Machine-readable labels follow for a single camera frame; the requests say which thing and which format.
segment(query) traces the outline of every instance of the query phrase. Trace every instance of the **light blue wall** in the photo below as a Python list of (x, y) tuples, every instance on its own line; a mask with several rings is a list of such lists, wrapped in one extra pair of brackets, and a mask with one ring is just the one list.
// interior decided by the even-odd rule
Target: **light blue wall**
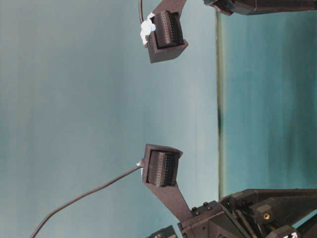
[(316, 188), (317, 12), (220, 16), (223, 194)]
[[(184, 151), (191, 207), (217, 199), (215, 15), (189, 1), (181, 21), (190, 46), (150, 64), (136, 0), (0, 0), (0, 237), (28, 237), (56, 206), (135, 166), (145, 143)], [(138, 171), (38, 237), (143, 238), (176, 223)]]

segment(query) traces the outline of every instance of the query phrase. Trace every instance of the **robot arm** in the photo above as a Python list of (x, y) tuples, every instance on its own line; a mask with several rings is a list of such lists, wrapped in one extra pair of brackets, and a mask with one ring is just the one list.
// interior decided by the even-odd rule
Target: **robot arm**
[[(179, 219), (184, 238), (317, 237), (317, 215), (292, 227), (317, 209), (317, 189), (247, 189), (189, 210), (176, 182), (181, 154), (147, 145), (143, 183)], [(176, 237), (170, 226), (148, 238)]]
[[(145, 47), (148, 48), (150, 62), (173, 60), (187, 48), (183, 38), (180, 16), (186, 0), (162, 0), (152, 11), (147, 21), (143, 21), (142, 0), (139, 0), (141, 28), (144, 22), (154, 25), (153, 31), (141, 32)], [(316, 10), (317, 0), (204, 0), (205, 5), (218, 12), (231, 15), (256, 15), (289, 11)]]

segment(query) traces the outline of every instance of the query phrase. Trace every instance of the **teal wall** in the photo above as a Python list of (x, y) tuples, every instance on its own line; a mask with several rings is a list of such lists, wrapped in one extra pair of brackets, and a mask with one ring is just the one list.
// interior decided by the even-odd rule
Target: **teal wall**
[[(158, 3), (144, 1), (144, 14)], [(181, 21), (187, 50), (150, 64), (136, 0), (0, 0), (0, 237), (28, 237), (135, 166), (145, 143), (184, 151), (190, 206), (217, 199), (215, 14), (189, 1)], [(138, 171), (38, 237), (143, 238), (176, 223)]]
[(316, 188), (317, 12), (219, 16), (222, 194)]

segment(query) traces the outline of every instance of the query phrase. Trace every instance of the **brass screw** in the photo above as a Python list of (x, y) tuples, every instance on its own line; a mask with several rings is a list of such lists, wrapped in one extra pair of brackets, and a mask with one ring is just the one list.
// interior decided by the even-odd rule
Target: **brass screw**
[(269, 213), (265, 213), (263, 218), (264, 220), (269, 220), (271, 218), (271, 215)]

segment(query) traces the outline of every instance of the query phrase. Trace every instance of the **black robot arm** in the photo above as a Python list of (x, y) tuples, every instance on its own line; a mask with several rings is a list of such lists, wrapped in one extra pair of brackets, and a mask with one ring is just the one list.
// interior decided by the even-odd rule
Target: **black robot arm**
[[(316, 238), (317, 215), (298, 229), (295, 223), (317, 209), (317, 189), (247, 189), (188, 208), (177, 186), (182, 152), (147, 145), (143, 183), (178, 218), (184, 238)], [(148, 238), (177, 238), (172, 226)]]

